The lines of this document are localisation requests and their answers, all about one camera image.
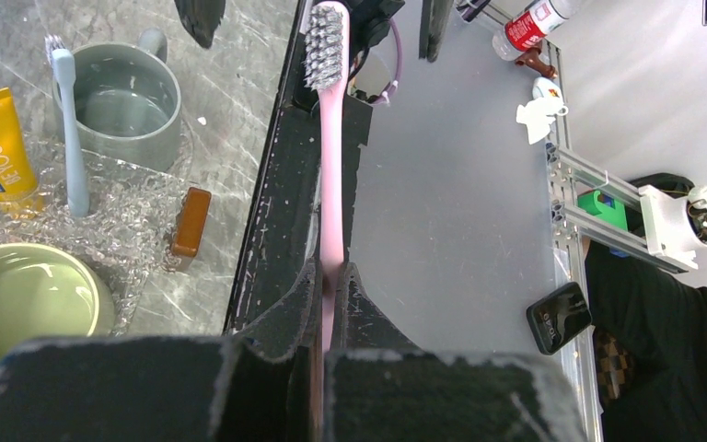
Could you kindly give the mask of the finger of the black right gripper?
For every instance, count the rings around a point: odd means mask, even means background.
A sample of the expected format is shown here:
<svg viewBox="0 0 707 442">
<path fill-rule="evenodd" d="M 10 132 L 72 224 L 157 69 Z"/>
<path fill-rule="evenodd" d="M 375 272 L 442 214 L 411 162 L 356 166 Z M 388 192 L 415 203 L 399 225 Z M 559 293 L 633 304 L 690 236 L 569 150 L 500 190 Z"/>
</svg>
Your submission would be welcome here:
<svg viewBox="0 0 707 442">
<path fill-rule="evenodd" d="M 175 0 L 174 3 L 186 32 L 200 47 L 210 49 L 226 12 L 226 0 Z"/>
</svg>

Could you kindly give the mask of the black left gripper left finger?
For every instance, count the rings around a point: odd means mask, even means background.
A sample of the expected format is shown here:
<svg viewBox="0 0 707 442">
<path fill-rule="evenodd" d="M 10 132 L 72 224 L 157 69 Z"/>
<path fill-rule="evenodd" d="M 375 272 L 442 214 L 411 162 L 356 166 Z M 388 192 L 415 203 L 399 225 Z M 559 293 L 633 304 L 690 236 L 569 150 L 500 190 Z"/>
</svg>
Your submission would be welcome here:
<svg viewBox="0 0 707 442">
<path fill-rule="evenodd" d="M 225 336 L 43 338 L 0 362 L 0 441 L 316 441 L 320 272 Z"/>
</svg>

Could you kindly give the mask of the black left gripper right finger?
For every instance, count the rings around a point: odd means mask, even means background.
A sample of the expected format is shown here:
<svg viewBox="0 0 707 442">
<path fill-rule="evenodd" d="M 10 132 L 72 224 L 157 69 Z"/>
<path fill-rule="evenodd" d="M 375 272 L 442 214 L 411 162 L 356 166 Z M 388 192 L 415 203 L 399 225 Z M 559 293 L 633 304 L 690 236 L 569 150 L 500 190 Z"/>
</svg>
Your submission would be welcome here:
<svg viewBox="0 0 707 442">
<path fill-rule="evenodd" d="M 326 441 L 584 441 L 574 389 L 548 358 L 429 352 L 375 306 L 348 263 L 324 357 Z"/>
</svg>

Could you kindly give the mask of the grey ceramic mug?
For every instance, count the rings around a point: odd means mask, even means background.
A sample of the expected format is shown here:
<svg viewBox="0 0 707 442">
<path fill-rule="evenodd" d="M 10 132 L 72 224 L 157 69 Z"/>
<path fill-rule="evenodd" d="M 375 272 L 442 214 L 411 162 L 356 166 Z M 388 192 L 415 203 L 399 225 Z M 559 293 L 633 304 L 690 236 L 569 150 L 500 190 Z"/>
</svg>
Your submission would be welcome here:
<svg viewBox="0 0 707 442">
<path fill-rule="evenodd" d="M 167 65 L 168 39 L 158 28 L 138 42 L 89 43 L 70 51 L 80 147 L 165 172 L 180 152 L 181 91 Z"/>
</svg>

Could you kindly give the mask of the pink toothbrush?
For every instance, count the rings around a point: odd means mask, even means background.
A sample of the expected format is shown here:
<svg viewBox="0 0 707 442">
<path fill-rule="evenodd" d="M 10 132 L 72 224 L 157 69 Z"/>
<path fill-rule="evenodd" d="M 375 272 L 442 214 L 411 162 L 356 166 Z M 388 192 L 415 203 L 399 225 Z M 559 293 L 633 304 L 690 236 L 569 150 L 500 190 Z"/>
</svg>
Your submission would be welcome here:
<svg viewBox="0 0 707 442">
<path fill-rule="evenodd" d="M 318 93 L 320 117 L 320 245 L 323 272 L 322 349 L 328 351 L 336 287 L 344 264 L 342 221 L 342 108 L 349 76 L 350 16 L 339 1 L 310 10 L 306 35 L 306 86 Z"/>
</svg>

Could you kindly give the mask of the light blue toothbrush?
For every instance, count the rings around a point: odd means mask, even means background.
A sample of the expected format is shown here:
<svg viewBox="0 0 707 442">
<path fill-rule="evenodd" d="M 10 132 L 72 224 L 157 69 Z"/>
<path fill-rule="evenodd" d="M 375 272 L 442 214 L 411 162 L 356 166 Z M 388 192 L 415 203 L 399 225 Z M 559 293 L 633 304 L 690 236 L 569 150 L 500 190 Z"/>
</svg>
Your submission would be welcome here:
<svg viewBox="0 0 707 442">
<path fill-rule="evenodd" d="M 44 43 L 46 55 L 52 67 L 53 79 L 60 93 L 60 109 L 64 128 L 67 206 L 71 216 L 85 217 L 90 211 L 90 196 L 77 128 L 74 95 L 75 57 L 58 35 L 46 35 Z"/>
</svg>

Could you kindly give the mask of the cream ceramic mug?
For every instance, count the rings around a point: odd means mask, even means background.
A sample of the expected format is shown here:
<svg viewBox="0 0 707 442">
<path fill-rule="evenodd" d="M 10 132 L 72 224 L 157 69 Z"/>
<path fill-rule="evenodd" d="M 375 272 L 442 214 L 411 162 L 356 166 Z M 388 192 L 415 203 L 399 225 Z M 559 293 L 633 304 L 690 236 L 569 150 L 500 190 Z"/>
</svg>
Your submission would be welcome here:
<svg viewBox="0 0 707 442">
<path fill-rule="evenodd" d="M 111 291 L 89 265 L 47 245 L 0 245 L 0 360 L 27 340 L 106 335 L 115 322 Z"/>
</svg>

